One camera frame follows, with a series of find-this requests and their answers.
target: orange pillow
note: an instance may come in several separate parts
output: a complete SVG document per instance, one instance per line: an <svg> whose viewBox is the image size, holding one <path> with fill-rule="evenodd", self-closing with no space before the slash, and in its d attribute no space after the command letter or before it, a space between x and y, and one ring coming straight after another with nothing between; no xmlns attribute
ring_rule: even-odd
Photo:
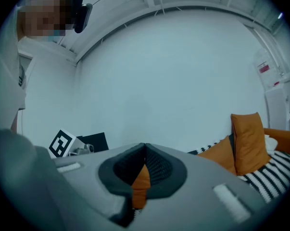
<svg viewBox="0 0 290 231"><path fill-rule="evenodd" d="M235 160L228 136L226 136L226 138L224 138L218 144L212 146L210 149L198 154L197 156L210 159L227 169L229 172L237 175L235 169Z"/></svg>
<svg viewBox="0 0 290 231"><path fill-rule="evenodd" d="M265 131L257 113L231 114L235 144L235 166L238 175L252 173L271 158L265 149Z"/></svg>
<svg viewBox="0 0 290 231"><path fill-rule="evenodd" d="M146 193L150 188L150 177L149 171L144 165L139 175L136 177L132 184L133 196L132 196L132 207L135 209L142 209L146 204Z"/></svg>

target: red sign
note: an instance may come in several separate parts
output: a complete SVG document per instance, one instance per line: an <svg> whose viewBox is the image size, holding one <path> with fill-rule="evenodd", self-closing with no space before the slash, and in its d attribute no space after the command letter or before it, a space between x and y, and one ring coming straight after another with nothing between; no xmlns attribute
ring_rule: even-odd
<svg viewBox="0 0 290 231"><path fill-rule="evenodd" d="M260 68L259 71L260 71L260 73L262 74L262 73L264 73L265 71L268 71L269 69L270 69L270 68L269 68L269 65L266 65L266 66Z"/></svg>

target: white pillow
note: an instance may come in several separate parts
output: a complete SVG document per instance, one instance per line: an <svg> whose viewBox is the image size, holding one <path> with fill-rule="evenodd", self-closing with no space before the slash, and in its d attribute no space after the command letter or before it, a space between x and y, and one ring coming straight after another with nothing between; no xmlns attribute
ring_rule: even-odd
<svg viewBox="0 0 290 231"><path fill-rule="evenodd" d="M269 155L274 154L274 150L277 147L277 140L270 138L268 135L265 135L265 149Z"/></svg>

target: person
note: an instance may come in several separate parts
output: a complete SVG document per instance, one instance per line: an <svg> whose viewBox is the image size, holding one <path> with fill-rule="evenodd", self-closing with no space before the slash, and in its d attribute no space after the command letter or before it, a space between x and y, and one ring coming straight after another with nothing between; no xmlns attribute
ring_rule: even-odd
<svg viewBox="0 0 290 231"><path fill-rule="evenodd" d="M66 30L74 27L76 10L82 6L82 1L23 0L22 6L14 7L5 20L0 31L0 128L8 128L7 124L12 123L11 130L16 132L17 112L25 109L26 74L20 64L18 42L24 37L49 41L53 36L64 36ZM23 93L14 84L21 87ZM23 100L13 103L16 96Z"/></svg>

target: white wall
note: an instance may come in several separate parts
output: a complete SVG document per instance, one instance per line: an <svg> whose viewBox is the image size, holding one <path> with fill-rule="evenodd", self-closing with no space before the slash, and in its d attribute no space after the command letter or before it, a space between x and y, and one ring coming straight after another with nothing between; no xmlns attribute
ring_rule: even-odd
<svg viewBox="0 0 290 231"><path fill-rule="evenodd" d="M290 69L290 27L284 23L274 35L278 48Z"/></svg>
<svg viewBox="0 0 290 231"><path fill-rule="evenodd" d="M79 132L105 132L110 148L152 142L188 152L230 134L231 113L259 112L267 127L264 90L251 65L260 48L224 13L141 20L84 59Z"/></svg>
<svg viewBox="0 0 290 231"><path fill-rule="evenodd" d="M76 68L45 51L32 61L26 72L26 109L18 114L18 133L48 148L61 128L77 135L73 116Z"/></svg>

